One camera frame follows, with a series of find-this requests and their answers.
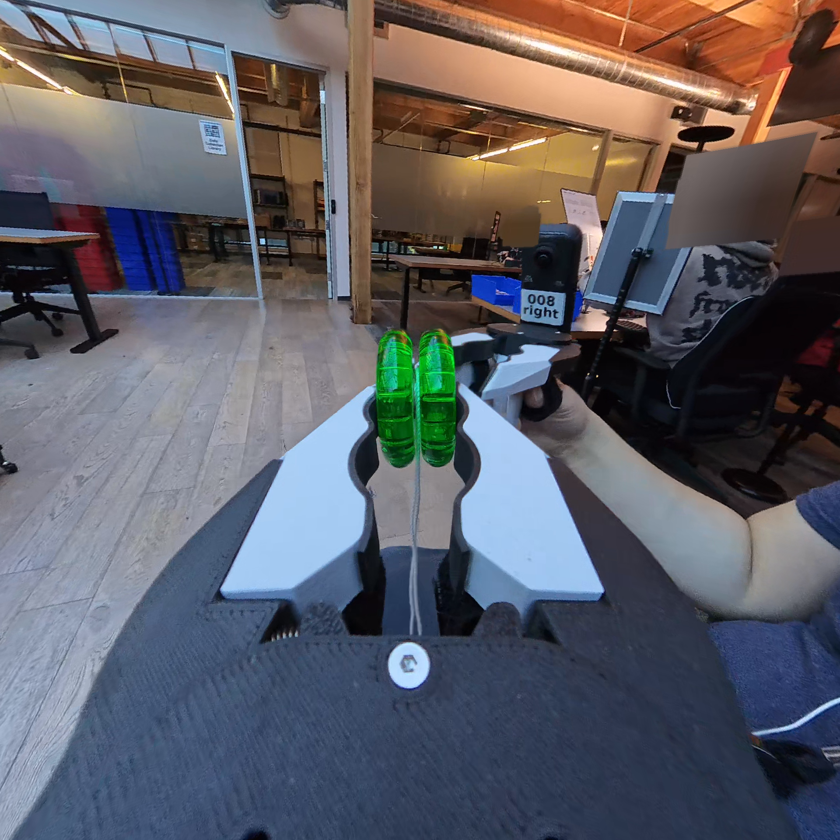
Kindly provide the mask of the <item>printed instruction sheet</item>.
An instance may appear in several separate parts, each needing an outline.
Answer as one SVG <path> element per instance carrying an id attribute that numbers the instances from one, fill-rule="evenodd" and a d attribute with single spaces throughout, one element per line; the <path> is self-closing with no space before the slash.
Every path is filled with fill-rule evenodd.
<path id="1" fill-rule="evenodd" d="M 567 224 L 581 231 L 581 270 L 590 269 L 600 248 L 603 229 L 596 196 L 567 188 L 560 191 Z"/>

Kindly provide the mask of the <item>black office chair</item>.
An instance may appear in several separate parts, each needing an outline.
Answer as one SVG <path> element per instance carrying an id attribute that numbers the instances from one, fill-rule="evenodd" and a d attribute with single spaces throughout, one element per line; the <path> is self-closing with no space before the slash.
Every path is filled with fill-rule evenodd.
<path id="1" fill-rule="evenodd" d="M 617 410 L 640 454 L 724 501 L 697 471 L 696 446 L 761 434 L 784 375 L 838 315 L 838 272 L 783 276 L 733 305 L 673 366 L 617 345 L 593 408 L 602 417 Z"/>
<path id="2" fill-rule="evenodd" d="M 1 226 L 56 230 L 47 194 L 1 191 Z M 51 247 L 2 243 L 1 286 L 2 291 L 12 294 L 14 305 L 2 310 L 1 322 L 30 314 L 49 326 L 54 337 L 62 336 L 56 320 L 63 319 L 65 310 L 45 307 L 33 294 L 46 289 L 51 282 L 66 279 L 63 260 Z"/>

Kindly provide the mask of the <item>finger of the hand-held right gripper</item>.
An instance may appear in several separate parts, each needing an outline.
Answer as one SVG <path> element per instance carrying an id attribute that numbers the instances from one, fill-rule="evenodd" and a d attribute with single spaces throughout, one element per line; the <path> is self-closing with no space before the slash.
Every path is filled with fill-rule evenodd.
<path id="1" fill-rule="evenodd" d="M 457 383 L 472 392 L 483 392 L 502 356 L 498 336 L 488 332 L 461 332 L 452 336 L 451 344 Z"/>
<path id="2" fill-rule="evenodd" d="M 497 356 L 495 367 L 482 386 L 482 400 L 507 421 L 519 421 L 522 408 L 526 419 L 542 421 L 560 407 L 560 388 L 552 375 L 560 350 L 548 345 L 524 345 L 509 356 Z M 523 395 L 537 391 L 539 406 L 523 404 Z"/>

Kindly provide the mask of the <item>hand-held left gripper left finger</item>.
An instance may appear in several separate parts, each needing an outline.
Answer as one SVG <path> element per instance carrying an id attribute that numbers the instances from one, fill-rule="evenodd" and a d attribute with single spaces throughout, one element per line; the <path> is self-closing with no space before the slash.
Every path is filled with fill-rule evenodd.
<path id="1" fill-rule="evenodd" d="M 381 635 L 385 567 L 368 485 L 380 465 L 368 386 L 289 449 L 220 587 L 229 601 L 338 609 Z"/>

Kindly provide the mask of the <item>dark wooden desk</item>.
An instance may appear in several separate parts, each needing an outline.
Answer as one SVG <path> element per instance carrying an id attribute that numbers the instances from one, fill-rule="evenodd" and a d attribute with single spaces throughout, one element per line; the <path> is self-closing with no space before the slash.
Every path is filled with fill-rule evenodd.
<path id="1" fill-rule="evenodd" d="M 486 259 L 467 258 L 442 258 L 421 255 L 395 255 L 392 258 L 395 265 L 403 269 L 402 298 L 400 309 L 400 329 L 406 331 L 408 324 L 408 313 L 410 308 L 410 286 L 411 272 L 417 271 L 417 278 L 422 279 L 423 271 L 429 270 L 452 270 L 467 272 L 470 275 L 499 275 L 514 277 L 520 275 L 522 268 L 519 266 L 504 266 L 498 262 Z"/>

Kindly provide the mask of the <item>grey framed panel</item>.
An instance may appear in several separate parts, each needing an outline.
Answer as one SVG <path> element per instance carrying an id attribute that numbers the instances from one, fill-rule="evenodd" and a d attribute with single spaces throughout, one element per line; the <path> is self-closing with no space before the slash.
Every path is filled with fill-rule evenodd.
<path id="1" fill-rule="evenodd" d="M 686 265 L 691 248 L 668 246 L 673 193 L 619 192 L 616 195 L 583 299 L 612 305 L 604 333 L 581 388 L 587 400 L 625 306 L 662 314 Z"/>

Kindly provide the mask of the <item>metal shelf unit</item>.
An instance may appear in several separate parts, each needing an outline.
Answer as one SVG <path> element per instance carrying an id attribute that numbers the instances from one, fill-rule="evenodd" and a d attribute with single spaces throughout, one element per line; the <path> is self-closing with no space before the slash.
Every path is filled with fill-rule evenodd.
<path id="1" fill-rule="evenodd" d="M 261 175 L 251 172 L 249 184 L 255 225 L 281 230 L 287 226 L 289 193 L 284 175 Z"/>

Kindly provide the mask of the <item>wooden support post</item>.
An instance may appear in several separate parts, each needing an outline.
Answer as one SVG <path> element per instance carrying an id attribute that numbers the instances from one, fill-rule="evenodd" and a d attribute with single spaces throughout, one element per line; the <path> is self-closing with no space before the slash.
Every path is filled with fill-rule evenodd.
<path id="1" fill-rule="evenodd" d="M 369 324 L 371 297 L 371 193 L 375 3 L 349 1 L 350 291 L 353 322 Z"/>

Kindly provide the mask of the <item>blue plastic bin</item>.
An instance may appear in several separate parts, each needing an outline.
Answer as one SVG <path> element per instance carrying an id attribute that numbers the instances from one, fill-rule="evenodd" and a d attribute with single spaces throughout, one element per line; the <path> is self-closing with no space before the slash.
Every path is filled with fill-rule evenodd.
<path id="1" fill-rule="evenodd" d="M 561 291 L 523 287 L 507 276 L 471 277 L 473 301 L 489 303 L 520 321 L 560 327 L 565 323 L 566 296 Z"/>

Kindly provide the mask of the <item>person's right forearm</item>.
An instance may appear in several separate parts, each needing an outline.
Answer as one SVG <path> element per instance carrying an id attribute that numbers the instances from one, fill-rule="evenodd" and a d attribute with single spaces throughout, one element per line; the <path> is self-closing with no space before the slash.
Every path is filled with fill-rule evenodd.
<path id="1" fill-rule="evenodd" d="M 794 502 L 748 518 L 652 465 L 591 412 L 585 452 L 564 462 L 702 610 L 806 618 L 838 583 L 838 549 Z"/>

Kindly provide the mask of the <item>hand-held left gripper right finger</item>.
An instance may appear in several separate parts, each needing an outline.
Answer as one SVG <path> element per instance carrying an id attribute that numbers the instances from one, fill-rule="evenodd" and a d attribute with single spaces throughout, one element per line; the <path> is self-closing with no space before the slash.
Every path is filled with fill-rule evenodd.
<path id="1" fill-rule="evenodd" d="M 440 634 L 471 634 L 496 603 L 527 625 L 542 602 L 599 601 L 604 586 L 548 456 L 465 385 L 457 408 L 464 486 L 438 566 Z"/>

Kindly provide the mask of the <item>silver ventilation duct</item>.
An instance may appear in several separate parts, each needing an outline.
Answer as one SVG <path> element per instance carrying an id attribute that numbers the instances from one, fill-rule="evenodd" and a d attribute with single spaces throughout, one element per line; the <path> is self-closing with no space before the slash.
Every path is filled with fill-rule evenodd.
<path id="1" fill-rule="evenodd" d="M 374 20 L 736 116 L 758 105 L 748 87 L 460 3 L 374 1 Z"/>

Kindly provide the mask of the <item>person's right hand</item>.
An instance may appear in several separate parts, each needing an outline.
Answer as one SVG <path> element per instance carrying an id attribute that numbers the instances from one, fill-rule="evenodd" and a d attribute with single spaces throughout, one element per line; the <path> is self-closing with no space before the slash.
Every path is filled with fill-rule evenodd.
<path id="1" fill-rule="evenodd" d="M 585 452 L 591 414 L 573 389 L 551 379 L 525 392 L 520 428 L 544 454 L 569 464 Z"/>

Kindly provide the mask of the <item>stack of blue crates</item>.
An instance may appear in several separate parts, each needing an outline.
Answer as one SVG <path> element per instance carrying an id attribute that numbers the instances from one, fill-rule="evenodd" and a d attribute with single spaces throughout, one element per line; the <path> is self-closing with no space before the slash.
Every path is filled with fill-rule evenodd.
<path id="1" fill-rule="evenodd" d="M 110 206 L 104 213 L 125 289 L 180 295 L 186 283 L 174 234 L 179 217 L 175 213 Z"/>

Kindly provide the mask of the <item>green translucent yoyo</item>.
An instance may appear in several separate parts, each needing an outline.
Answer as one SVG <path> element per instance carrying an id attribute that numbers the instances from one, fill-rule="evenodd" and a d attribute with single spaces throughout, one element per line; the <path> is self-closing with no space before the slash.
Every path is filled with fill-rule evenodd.
<path id="1" fill-rule="evenodd" d="M 432 467 L 454 457 L 457 424 L 455 352 L 441 329 L 425 332 L 418 349 L 405 331 L 380 339 L 375 368 L 377 433 L 395 468 L 416 456 Z"/>

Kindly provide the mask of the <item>grey office desk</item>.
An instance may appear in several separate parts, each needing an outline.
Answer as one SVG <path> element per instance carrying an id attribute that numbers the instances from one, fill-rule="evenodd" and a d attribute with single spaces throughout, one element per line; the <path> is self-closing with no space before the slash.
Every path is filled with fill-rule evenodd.
<path id="1" fill-rule="evenodd" d="M 36 229 L 2 227 L 2 249 L 49 249 L 56 253 L 56 259 L 69 280 L 72 297 L 77 305 L 75 309 L 55 305 L 39 304 L 37 301 L 21 301 L 15 306 L 2 310 L 2 322 L 14 319 L 22 314 L 38 314 L 42 320 L 47 312 L 69 314 L 80 317 L 87 333 L 87 340 L 70 348 L 73 354 L 85 354 L 98 345 L 110 340 L 119 333 L 117 329 L 100 329 L 88 295 L 88 287 L 82 278 L 75 257 L 76 249 L 99 239 L 99 235 L 89 232 L 65 231 L 57 229 Z"/>

